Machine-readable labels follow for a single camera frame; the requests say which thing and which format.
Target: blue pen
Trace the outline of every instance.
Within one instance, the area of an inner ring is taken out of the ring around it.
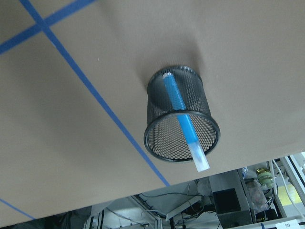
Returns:
[[[163,82],[174,110],[185,110],[186,107],[173,74],[165,73],[163,75]],[[210,166],[205,157],[190,116],[188,114],[182,114],[178,115],[177,119],[179,121],[186,143],[191,151],[197,171],[201,172],[209,169]]]

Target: white label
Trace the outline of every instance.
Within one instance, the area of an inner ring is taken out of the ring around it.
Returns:
[[[296,219],[275,224],[277,229],[301,229]]]

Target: pen holder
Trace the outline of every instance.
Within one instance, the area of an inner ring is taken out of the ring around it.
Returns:
[[[163,82],[165,73],[173,74],[185,109],[174,110]],[[211,117],[202,80],[193,69],[187,66],[161,69],[150,79],[147,94],[144,144],[152,155],[172,162],[193,159],[177,119],[178,115],[189,115],[205,155],[216,146],[220,130]]]

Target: beige tabletop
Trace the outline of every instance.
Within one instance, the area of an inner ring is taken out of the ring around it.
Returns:
[[[305,150],[304,0],[21,2],[0,1],[0,227]],[[221,129],[202,173],[143,144],[173,64]]]

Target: white cable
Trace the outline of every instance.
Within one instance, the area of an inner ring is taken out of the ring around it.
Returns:
[[[285,179],[284,179],[284,177],[283,177],[282,171],[281,171],[280,168],[278,167],[277,163],[276,163],[274,160],[272,160],[272,161],[273,161],[274,165],[276,166],[276,168],[278,169],[279,174],[281,175],[281,178],[282,178],[282,180],[283,180],[284,187],[285,187],[285,190],[286,190],[286,193],[287,193],[287,195],[288,195],[288,198],[289,198],[290,202],[292,203],[292,205],[294,206],[294,208],[300,213],[300,215],[302,216],[302,218],[303,218],[303,220],[304,220],[304,219],[305,219],[304,215],[302,214],[302,212],[300,211],[300,209],[295,205],[295,203],[294,203],[294,202],[292,201],[292,199],[291,199],[291,196],[290,196],[290,194],[289,194],[289,192],[288,192],[288,187],[287,187],[287,185],[286,185],[286,183],[285,183]]]
[[[273,181],[273,191],[275,195],[277,196],[277,188],[276,188],[276,182],[275,182],[275,171],[273,169],[272,161],[269,161],[269,168],[272,175],[272,181]]]

